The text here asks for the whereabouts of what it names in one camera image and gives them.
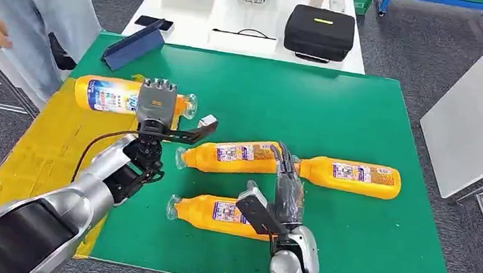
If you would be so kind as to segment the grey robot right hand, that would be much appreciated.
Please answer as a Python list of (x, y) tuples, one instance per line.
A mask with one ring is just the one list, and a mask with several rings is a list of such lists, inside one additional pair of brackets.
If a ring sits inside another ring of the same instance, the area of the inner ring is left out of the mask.
[(285, 234), (302, 224), (304, 190), (296, 173), (296, 161), (284, 143), (272, 146), (275, 159), (275, 196), (268, 202), (256, 182), (247, 182), (236, 207), (257, 233)]

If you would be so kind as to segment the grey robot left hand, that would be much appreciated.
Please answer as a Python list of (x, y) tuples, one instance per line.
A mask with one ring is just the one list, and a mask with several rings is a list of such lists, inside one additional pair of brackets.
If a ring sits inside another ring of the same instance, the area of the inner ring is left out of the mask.
[(178, 86), (167, 79), (144, 79), (138, 93), (135, 116), (139, 131), (169, 131), (174, 118)]

